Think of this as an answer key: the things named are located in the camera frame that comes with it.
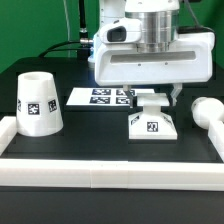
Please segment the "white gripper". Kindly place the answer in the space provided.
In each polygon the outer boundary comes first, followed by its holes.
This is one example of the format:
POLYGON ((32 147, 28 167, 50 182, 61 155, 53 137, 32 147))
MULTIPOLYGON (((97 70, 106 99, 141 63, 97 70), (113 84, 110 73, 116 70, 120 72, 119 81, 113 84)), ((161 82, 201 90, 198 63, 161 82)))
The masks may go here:
POLYGON ((167 50, 158 53, 139 51, 142 36, 137 19, 123 18, 99 31, 95 80, 102 86, 123 86, 130 108, 134 107, 134 96, 129 85, 175 83, 170 94, 175 106, 181 83, 206 82, 212 76, 213 32, 178 34, 167 50))

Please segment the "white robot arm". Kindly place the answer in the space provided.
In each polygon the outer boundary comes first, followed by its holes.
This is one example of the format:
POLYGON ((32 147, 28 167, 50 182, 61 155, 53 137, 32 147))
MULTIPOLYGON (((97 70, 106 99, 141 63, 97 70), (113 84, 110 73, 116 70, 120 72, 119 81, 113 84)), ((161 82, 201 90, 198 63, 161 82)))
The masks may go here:
POLYGON ((94 36, 94 78, 100 86, 171 84, 175 103, 184 83, 212 76, 214 32, 178 24, 188 0, 100 0, 94 36))

